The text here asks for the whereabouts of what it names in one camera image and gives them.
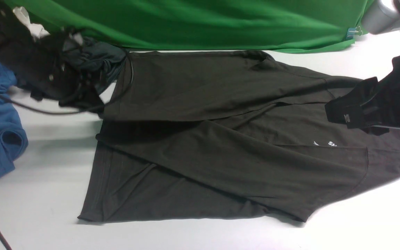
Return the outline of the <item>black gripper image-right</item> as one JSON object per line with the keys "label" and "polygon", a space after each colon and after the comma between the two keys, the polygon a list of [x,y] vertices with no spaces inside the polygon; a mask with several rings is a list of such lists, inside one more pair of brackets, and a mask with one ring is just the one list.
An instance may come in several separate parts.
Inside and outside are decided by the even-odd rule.
{"label": "black gripper image-right", "polygon": [[[392,59],[392,71],[380,81],[377,77],[357,83],[350,92],[329,101],[324,107],[330,123],[349,129],[366,129],[372,135],[382,135],[391,129],[400,130],[400,56]],[[363,110],[367,101],[368,120]]]}

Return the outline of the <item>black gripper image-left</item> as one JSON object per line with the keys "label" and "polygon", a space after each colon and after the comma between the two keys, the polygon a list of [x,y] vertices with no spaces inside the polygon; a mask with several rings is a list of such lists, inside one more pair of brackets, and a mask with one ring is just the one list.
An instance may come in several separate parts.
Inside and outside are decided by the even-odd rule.
{"label": "black gripper image-left", "polygon": [[46,75],[33,71],[24,76],[31,89],[31,97],[58,101],[61,107],[76,108],[78,113],[102,113],[105,104],[99,90],[105,87],[105,73],[101,66],[85,66],[84,50],[89,40],[81,30],[63,30],[37,38],[32,63],[44,63]]}

